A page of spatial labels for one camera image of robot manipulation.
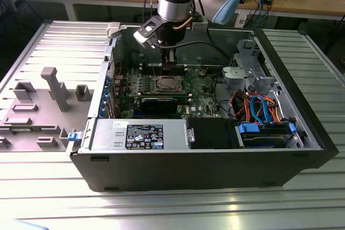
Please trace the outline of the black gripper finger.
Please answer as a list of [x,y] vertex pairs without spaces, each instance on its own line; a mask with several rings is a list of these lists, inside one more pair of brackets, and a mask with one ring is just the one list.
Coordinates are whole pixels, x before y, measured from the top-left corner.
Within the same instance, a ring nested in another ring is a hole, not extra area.
[[162,74],[168,75],[177,64],[176,49],[161,49]]

